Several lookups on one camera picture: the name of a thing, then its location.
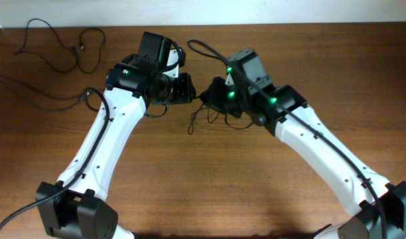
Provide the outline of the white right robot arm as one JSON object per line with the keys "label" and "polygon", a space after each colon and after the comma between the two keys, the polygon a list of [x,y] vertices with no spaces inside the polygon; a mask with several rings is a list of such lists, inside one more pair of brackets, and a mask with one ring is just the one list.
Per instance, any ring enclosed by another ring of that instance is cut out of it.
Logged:
{"label": "white right robot arm", "polygon": [[225,79],[217,77],[204,103],[225,116],[246,113],[296,151],[326,182],[350,219],[328,225],[314,238],[406,238],[406,182],[393,185],[359,160],[292,87],[275,87],[249,48],[229,58]]}

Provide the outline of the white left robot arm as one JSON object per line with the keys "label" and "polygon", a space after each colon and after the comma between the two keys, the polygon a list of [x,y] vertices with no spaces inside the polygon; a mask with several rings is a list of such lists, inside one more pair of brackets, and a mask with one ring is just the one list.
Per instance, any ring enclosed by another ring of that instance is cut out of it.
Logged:
{"label": "white left robot arm", "polygon": [[79,151],[56,183],[41,183],[35,199],[45,232],[54,238],[134,238],[107,203],[109,185],[148,107],[188,104],[196,95],[181,73],[186,54],[168,37],[145,32],[139,50],[110,68],[101,106]]}

